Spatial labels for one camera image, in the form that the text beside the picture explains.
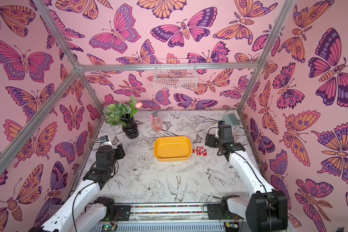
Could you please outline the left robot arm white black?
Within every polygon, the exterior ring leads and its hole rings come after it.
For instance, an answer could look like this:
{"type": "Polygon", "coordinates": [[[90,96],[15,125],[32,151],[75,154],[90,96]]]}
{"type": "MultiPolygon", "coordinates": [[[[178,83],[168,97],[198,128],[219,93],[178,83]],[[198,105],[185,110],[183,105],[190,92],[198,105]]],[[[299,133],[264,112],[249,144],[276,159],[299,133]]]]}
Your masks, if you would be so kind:
{"type": "Polygon", "coordinates": [[[118,217],[115,200],[98,197],[90,209],[83,212],[88,203],[118,172],[118,160],[125,157],[122,144],[113,148],[103,145],[96,152],[95,164],[83,177],[76,191],[47,221],[30,229],[31,232],[88,232],[101,220],[118,217]]]}

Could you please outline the yellow plastic storage tray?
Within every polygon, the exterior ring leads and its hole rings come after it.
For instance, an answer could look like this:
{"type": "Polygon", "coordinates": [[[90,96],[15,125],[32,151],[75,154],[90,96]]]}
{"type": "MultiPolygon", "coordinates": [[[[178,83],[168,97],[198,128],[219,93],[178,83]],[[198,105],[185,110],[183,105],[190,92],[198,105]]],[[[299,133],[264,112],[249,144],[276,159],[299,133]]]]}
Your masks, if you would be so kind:
{"type": "Polygon", "coordinates": [[[160,137],[154,143],[154,156],[161,162],[186,161],[191,155],[191,140],[186,136],[160,137]]]}

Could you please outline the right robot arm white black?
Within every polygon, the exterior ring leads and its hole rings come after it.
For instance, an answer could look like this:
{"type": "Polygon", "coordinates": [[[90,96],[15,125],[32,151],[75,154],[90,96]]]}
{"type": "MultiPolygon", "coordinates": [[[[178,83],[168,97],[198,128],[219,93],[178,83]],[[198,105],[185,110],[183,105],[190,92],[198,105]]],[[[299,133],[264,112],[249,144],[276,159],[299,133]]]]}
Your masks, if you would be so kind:
{"type": "Polygon", "coordinates": [[[246,220],[252,232],[280,232],[288,229],[288,199],[281,190],[276,190],[268,183],[253,165],[246,149],[235,143],[231,137],[206,136],[206,146],[217,148],[234,167],[244,183],[249,200],[229,197],[226,200],[228,211],[246,220]]]}

